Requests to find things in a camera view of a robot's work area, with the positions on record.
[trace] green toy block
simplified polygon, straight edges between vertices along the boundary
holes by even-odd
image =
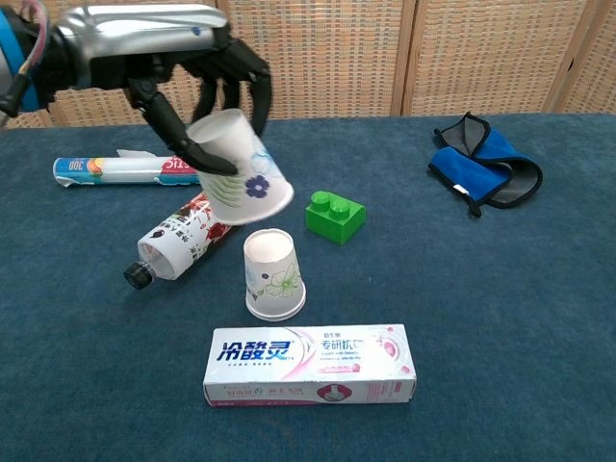
[[[366,207],[333,192],[317,191],[306,207],[306,227],[342,245],[366,221]]]

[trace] robotic hand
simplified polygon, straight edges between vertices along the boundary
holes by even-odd
[[[23,16],[26,10],[38,17],[37,23]],[[239,107],[240,82],[249,82],[257,135],[270,112],[268,64],[231,37],[221,11],[203,5],[80,7],[51,25],[40,0],[24,0],[21,14],[0,6],[0,51],[0,94],[5,93],[0,111],[6,115],[46,109],[58,90],[124,89],[131,106],[167,147],[207,173],[235,175],[237,169],[192,141],[157,91],[177,64],[202,79],[193,121],[212,111],[218,79],[223,81],[224,109]]]

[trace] wicker background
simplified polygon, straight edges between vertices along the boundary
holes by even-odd
[[[584,33],[591,4],[611,4],[560,107],[616,113],[614,0],[132,0],[202,3],[271,65],[271,118],[539,112]],[[12,0],[18,8],[19,1]],[[84,0],[46,2],[53,19]],[[88,4],[127,3],[89,0]],[[181,67],[161,90],[189,121],[198,82]],[[249,111],[244,91],[244,109]],[[62,91],[49,113],[9,127],[144,123],[120,90]]]
[[[616,114],[616,2],[581,65],[565,111]]]
[[[271,66],[272,118],[390,113],[401,0],[228,0],[220,7]]]
[[[403,113],[540,112],[585,3],[427,2]]]

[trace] printed logo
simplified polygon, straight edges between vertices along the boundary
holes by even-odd
[[[363,342],[363,340],[323,340],[321,345],[324,349],[355,350]]]
[[[224,342],[217,361],[272,361],[289,359],[291,342]]]

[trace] paper cup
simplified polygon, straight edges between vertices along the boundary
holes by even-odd
[[[206,115],[187,133],[203,150],[232,162],[239,171],[237,176],[197,173],[216,221],[232,225],[258,221],[277,214],[293,199],[293,187],[241,110]]]
[[[293,238],[280,229],[252,233],[244,242],[246,307],[265,321],[283,321],[306,301]]]

